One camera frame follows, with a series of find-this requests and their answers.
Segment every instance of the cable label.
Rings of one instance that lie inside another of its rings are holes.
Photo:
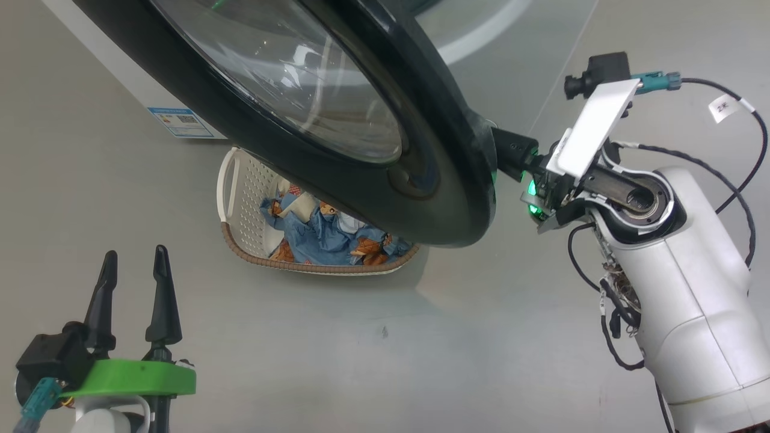
[[[604,308],[605,299],[607,299],[607,292],[605,292],[604,289],[602,289],[601,294],[599,295],[599,311],[601,312],[602,316],[607,315],[607,309]]]
[[[708,111],[714,116],[714,121],[720,123],[725,120],[727,116],[737,112],[741,108],[741,104],[733,99],[730,95],[722,95],[717,99],[714,99],[708,104]]]
[[[755,111],[757,111],[757,109],[754,108],[754,106],[752,104],[748,103],[748,101],[746,99],[741,98],[739,100],[739,102],[741,103],[742,106],[746,107],[748,112],[755,112]]]

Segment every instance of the basket handle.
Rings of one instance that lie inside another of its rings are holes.
[[[235,201],[236,182],[238,181],[238,169],[240,168],[239,161],[236,158],[238,150],[239,148],[233,147],[225,155],[225,159],[219,167],[219,176],[216,180],[216,211],[219,213],[219,220],[223,223],[226,223],[227,219],[233,215],[233,202]],[[232,181],[229,185],[226,185],[227,172],[231,166],[233,167]],[[225,203],[226,196],[229,197],[227,203]]]

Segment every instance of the sticker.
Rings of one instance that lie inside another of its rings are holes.
[[[708,111],[714,116],[714,121],[716,123],[725,120],[727,116],[730,116],[740,108],[741,104],[730,95],[719,96],[717,99],[714,99],[712,103],[708,104]]]
[[[599,294],[599,311],[601,312],[602,316],[607,315],[607,309],[604,307],[604,299],[607,297],[607,292],[604,291],[604,289],[601,289],[601,293]]]
[[[175,137],[214,137],[191,109],[148,108]]]

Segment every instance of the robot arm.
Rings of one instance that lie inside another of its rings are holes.
[[[574,128],[550,155],[519,159],[534,178],[523,200],[541,232],[594,224],[611,270],[603,290],[641,315],[635,338],[677,431],[754,431],[744,429],[770,420],[770,349],[748,304],[748,268],[687,170],[620,165],[608,136],[644,82],[618,75],[598,84],[584,74]]]
[[[110,251],[83,323],[36,336],[16,363],[22,420],[14,433],[35,433],[47,410],[61,406],[75,409],[72,433],[167,433],[171,399],[195,394],[194,367],[172,361],[168,349],[182,340],[182,328],[163,245],[156,247],[152,270],[156,295],[145,334],[150,350],[141,361],[109,358],[116,345],[111,323],[117,268],[117,253]],[[126,405],[138,405],[142,414],[113,409]]]

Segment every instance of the white appliance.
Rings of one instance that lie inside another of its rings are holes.
[[[164,89],[72,0],[42,0],[170,133],[226,137]],[[499,126],[528,133],[596,0],[440,0],[417,15],[471,108]]]

